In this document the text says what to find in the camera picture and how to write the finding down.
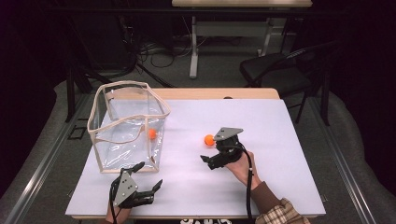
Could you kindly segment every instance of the robotic hand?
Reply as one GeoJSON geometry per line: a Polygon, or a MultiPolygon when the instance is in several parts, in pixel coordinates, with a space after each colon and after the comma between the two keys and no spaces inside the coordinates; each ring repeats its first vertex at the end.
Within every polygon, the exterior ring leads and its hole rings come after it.
{"type": "Polygon", "coordinates": [[[160,189],[163,181],[160,180],[152,190],[138,192],[138,186],[131,178],[131,174],[139,171],[144,165],[145,163],[142,161],[132,168],[121,169],[120,176],[113,181],[110,188],[110,204],[112,206],[133,208],[154,202],[154,194],[160,189]]]}
{"type": "Polygon", "coordinates": [[[245,147],[239,142],[238,134],[244,131],[243,129],[235,128],[221,128],[215,135],[213,140],[216,141],[216,149],[219,151],[218,155],[211,158],[207,156],[201,156],[204,162],[211,170],[223,167],[224,165],[238,161],[245,147]]]}

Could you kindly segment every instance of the cable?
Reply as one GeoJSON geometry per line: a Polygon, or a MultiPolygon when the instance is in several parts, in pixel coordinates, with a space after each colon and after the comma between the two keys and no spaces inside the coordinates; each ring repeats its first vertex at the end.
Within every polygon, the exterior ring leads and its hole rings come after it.
{"type": "Polygon", "coordinates": [[[113,216],[113,224],[117,224],[117,216],[116,213],[114,212],[114,205],[113,205],[113,189],[114,189],[114,182],[111,184],[109,196],[108,196],[108,203],[110,205],[110,210],[111,210],[111,216],[113,216]]]}
{"type": "Polygon", "coordinates": [[[145,68],[142,64],[137,63],[136,64],[138,67],[140,67],[143,71],[145,71],[149,76],[151,76],[154,80],[156,80],[157,82],[159,82],[161,85],[163,85],[166,88],[175,88],[176,86],[166,82],[165,80],[163,80],[162,78],[158,77],[157,75],[151,73],[147,68],[145,68]]]}
{"type": "Polygon", "coordinates": [[[250,207],[250,193],[251,193],[251,180],[253,178],[253,166],[251,162],[251,158],[248,155],[248,151],[245,149],[245,147],[242,145],[242,149],[244,153],[247,155],[247,161],[248,161],[248,173],[247,173],[247,217],[248,221],[247,223],[254,223],[253,216],[251,215],[251,207],[250,207]]]}

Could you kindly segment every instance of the table leg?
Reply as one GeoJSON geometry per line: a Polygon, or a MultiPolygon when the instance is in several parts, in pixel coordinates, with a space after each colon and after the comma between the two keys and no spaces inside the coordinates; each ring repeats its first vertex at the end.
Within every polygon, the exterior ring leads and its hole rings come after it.
{"type": "Polygon", "coordinates": [[[273,30],[273,27],[274,27],[274,19],[268,18],[267,19],[267,24],[268,24],[267,29],[265,29],[265,32],[264,32],[264,36],[265,36],[264,44],[262,45],[262,49],[258,50],[259,57],[260,56],[264,56],[265,53],[268,50],[268,45],[270,43],[270,38],[271,38],[272,30],[273,30]]]}
{"type": "Polygon", "coordinates": [[[191,67],[190,67],[190,78],[197,78],[197,69],[198,69],[198,48],[197,48],[197,27],[196,27],[196,19],[192,17],[191,23],[191,47],[192,47],[192,55],[191,55],[191,67]]]}

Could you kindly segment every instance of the human arm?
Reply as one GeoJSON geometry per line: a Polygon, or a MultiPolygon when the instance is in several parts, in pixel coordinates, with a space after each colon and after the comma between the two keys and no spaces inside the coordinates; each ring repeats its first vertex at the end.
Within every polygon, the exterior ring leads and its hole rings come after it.
{"type": "MultiPolygon", "coordinates": [[[[120,209],[118,206],[115,206],[114,213],[117,216],[117,223],[122,224],[123,222],[125,222],[126,219],[128,218],[128,216],[131,215],[131,210],[132,210],[132,208],[120,209]]],[[[100,222],[100,224],[109,224],[109,223],[113,223],[113,222],[114,222],[114,219],[113,219],[113,215],[111,213],[110,204],[109,204],[107,207],[106,218],[105,218],[105,220],[102,220],[100,222]]]]}
{"type": "MultiPolygon", "coordinates": [[[[308,219],[302,217],[287,199],[279,200],[264,181],[261,181],[256,169],[254,154],[247,152],[251,159],[253,177],[251,181],[251,199],[257,205],[260,215],[256,224],[266,223],[309,223],[308,219]]],[[[245,186],[248,185],[248,156],[243,153],[242,157],[232,163],[225,165],[235,177],[245,186]]]]}

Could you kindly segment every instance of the white tabletop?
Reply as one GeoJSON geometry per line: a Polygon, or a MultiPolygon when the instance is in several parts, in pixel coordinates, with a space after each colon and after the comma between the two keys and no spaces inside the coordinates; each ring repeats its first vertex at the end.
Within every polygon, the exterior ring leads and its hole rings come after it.
{"type": "Polygon", "coordinates": [[[174,7],[311,7],[311,0],[172,0],[174,7]]]}
{"type": "MultiPolygon", "coordinates": [[[[239,140],[255,154],[260,178],[278,198],[286,197],[306,216],[326,212],[306,163],[288,110],[282,100],[167,100],[159,173],[133,174],[139,191],[163,179],[154,203],[133,209],[133,218],[246,217],[246,188],[226,168],[210,170],[200,155],[205,135],[221,127],[242,128],[239,140]]],[[[96,218],[106,214],[111,182],[118,175],[100,174],[93,149],[66,214],[96,218]]],[[[252,204],[252,214],[258,215],[252,204]]]]}

